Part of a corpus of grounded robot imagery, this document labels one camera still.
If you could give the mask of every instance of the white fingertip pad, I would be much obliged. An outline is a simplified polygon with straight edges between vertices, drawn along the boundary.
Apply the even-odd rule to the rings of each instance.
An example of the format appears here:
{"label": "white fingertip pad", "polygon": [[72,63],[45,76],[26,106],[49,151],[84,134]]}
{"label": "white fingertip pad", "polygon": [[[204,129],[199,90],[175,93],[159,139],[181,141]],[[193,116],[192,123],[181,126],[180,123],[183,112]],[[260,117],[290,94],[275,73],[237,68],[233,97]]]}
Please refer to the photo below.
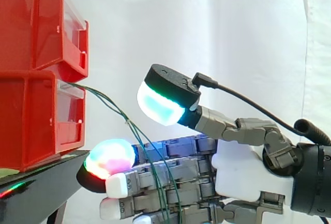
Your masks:
{"label": "white fingertip pad", "polygon": [[148,215],[141,215],[134,219],[132,224],[152,224],[152,219]]}
{"label": "white fingertip pad", "polygon": [[100,218],[102,220],[120,220],[121,208],[118,199],[105,198],[100,203]]}
{"label": "white fingertip pad", "polygon": [[109,198],[128,197],[128,185],[124,173],[117,173],[106,179],[106,193]]}

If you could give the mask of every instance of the white backdrop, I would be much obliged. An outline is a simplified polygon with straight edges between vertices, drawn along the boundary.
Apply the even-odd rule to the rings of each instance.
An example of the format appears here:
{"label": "white backdrop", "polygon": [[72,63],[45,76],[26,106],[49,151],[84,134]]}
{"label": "white backdrop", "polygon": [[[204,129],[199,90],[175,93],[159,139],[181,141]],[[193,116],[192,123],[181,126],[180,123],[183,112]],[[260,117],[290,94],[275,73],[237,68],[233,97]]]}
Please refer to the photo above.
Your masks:
{"label": "white backdrop", "polygon": [[[188,76],[203,72],[290,124],[303,115],[331,134],[327,87],[331,84],[327,57],[331,14],[326,12],[330,6],[326,0],[72,1],[90,23],[90,71],[84,84],[108,94],[151,139],[192,133],[177,125],[160,126],[140,111],[136,93],[152,63]],[[88,95],[87,100],[85,148],[109,138],[133,141],[121,118],[94,96]],[[222,92],[203,91],[202,104],[232,118],[266,118]],[[104,197],[79,190],[69,200],[64,224],[109,223],[99,219]],[[296,214],[289,223],[321,221]]]}

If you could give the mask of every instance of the red plastic bin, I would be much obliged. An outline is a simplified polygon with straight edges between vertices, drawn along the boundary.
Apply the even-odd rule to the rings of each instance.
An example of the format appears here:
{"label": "red plastic bin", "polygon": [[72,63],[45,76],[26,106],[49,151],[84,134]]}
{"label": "red plastic bin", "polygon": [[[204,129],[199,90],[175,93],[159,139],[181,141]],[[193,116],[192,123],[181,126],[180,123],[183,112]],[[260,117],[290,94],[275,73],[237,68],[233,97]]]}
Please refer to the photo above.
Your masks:
{"label": "red plastic bin", "polygon": [[26,171],[84,145],[85,91],[50,71],[0,72],[0,168]]}
{"label": "red plastic bin", "polygon": [[0,0],[0,70],[88,76],[88,23],[70,0]]}

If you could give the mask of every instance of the black cable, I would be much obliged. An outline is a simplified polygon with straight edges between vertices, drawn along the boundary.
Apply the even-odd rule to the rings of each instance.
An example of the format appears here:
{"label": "black cable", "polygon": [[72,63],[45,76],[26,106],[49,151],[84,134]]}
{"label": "black cable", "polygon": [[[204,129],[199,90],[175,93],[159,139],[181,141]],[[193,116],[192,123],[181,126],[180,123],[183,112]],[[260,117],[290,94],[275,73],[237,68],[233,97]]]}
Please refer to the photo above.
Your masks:
{"label": "black cable", "polygon": [[208,88],[214,88],[214,89],[220,89],[224,92],[229,93],[232,96],[237,97],[238,99],[244,101],[245,103],[251,105],[253,108],[259,110],[260,112],[262,112],[263,114],[265,114],[266,116],[268,116],[270,119],[272,119],[274,122],[278,123],[279,125],[281,125],[282,127],[286,128],[287,130],[295,133],[296,135],[299,136],[305,136],[304,133],[296,130],[295,128],[293,128],[292,126],[290,126],[289,124],[285,123],[284,121],[282,121],[280,118],[278,118],[277,116],[273,115],[272,113],[270,113],[269,111],[267,111],[265,108],[261,107],[260,105],[258,105],[257,103],[253,102],[251,99],[247,98],[246,96],[228,88],[225,87],[221,84],[219,84],[217,81],[213,80],[212,78],[201,74],[201,73],[196,73],[194,78],[192,79],[192,83],[194,85],[196,85],[197,87],[205,86]]}
{"label": "black cable", "polygon": [[320,216],[320,219],[323,221],[324,224],[329,224],[329,221],[325,217]]}
{"label": "black cable", "polygon": [[280,118],[278,118],[277,116],[273,115],[272,113],[270,113],[269,111],[267,111],[265,108],[261,107],[260,105],[258,105],[257,103],[253,102],[252,100],[250,100],[249,98],[247,98],[246,96],[243,96],[242,94],[227,88],[223,85],[217,84],[216,86],[217,89],[220,89],[222,91],[225,91],[235,97],[237,97],[238,99],[244,101],[245,103],[251,105],[252,107],[256,108],[257,110],[259,110],[260,112],[262,112],[263,114],[265,114],[266,116],[268,116],[270,119],[272,119],[274,122],[278,123],[280,126],[286,128],[288,131],[291,131],[293,133],[295,133],[296,135],[299,136],[305,136],[305,134],[303,132],[300,132],[298,130],[296,130],[295,128],[293,128],[292,126],[290,126],[289,124],[285,123],[284,121],[282,121]]}

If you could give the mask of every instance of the led light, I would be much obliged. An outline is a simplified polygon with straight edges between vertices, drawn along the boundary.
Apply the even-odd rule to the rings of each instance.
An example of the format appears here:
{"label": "led light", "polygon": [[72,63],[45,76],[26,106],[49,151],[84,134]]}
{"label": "led light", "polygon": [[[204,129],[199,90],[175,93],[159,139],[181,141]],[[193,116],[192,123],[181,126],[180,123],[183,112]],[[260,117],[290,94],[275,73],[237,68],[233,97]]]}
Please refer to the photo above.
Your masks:
{"label": "led light", "polygon": [[138,90],[138,104],[151,119],[165,126],[177,123],[185,109],[177,103],[161,96],[143,82]]}
{"label": "led light", "polygon": [[126,140],[105,140],[92,149],[84,162],[86,170],[100,179],[130,170],[136,154]]}
{"label": "led light", "polygon": [[0,198],[5,197],[6,195],[12,193],[14,190],[16,190],[17,188],[21,187],[22,185],[24,185],[25,183],[18,183],[15,184],[14,186],[12,186],[10,189],[7,189],[6,191],[0,193]]}

